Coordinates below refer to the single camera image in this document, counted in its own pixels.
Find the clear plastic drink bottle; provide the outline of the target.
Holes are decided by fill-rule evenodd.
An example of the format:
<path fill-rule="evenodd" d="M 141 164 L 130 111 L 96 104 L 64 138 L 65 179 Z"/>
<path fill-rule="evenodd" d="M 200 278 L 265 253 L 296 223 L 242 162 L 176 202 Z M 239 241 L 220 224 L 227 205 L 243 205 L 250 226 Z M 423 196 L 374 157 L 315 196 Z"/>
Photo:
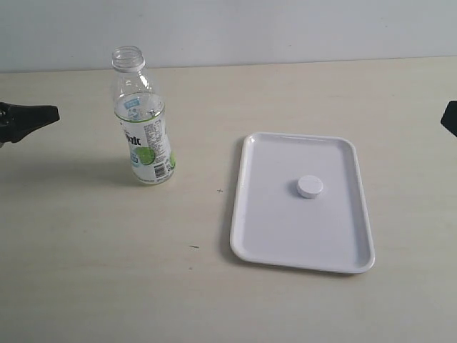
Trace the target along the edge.
<path fill-rule="evenodd" d="M 176 159 L 166 129 L 165 102 L 147 75 L 146 61 L 135 46 L 122 46 L 111 55 L 116 72 L 112 86 L 114 114 L 129 146 L 136 178 L 160 184 L 174 173 Z"/>

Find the white bottle cap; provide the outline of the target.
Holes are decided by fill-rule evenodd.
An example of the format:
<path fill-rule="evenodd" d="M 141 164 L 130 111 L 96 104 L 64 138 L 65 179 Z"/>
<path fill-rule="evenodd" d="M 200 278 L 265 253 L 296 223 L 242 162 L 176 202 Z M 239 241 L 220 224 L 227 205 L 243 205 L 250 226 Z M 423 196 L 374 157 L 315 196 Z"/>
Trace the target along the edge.
<path fill-rule="evenodd" d="M 304 175 L 297 180 L 296 191 L 305 199 L 315 199 L 323 191 L 323 182 L 314 175 Z"/>

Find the white rectangular tray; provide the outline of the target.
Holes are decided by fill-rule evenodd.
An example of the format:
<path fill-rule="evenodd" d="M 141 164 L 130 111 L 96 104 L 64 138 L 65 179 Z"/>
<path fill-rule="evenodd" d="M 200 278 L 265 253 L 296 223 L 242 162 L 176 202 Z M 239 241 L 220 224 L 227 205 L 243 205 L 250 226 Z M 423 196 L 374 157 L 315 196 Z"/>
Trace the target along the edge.
<path fill-rule="evenodd" d="M 314 175 L 315 199 L 296 191 Z M 254 264 L 361 274 L 375 250 L 354 145 L 341 137 L 256 132 L 243 142 L 230 245 Z"/>

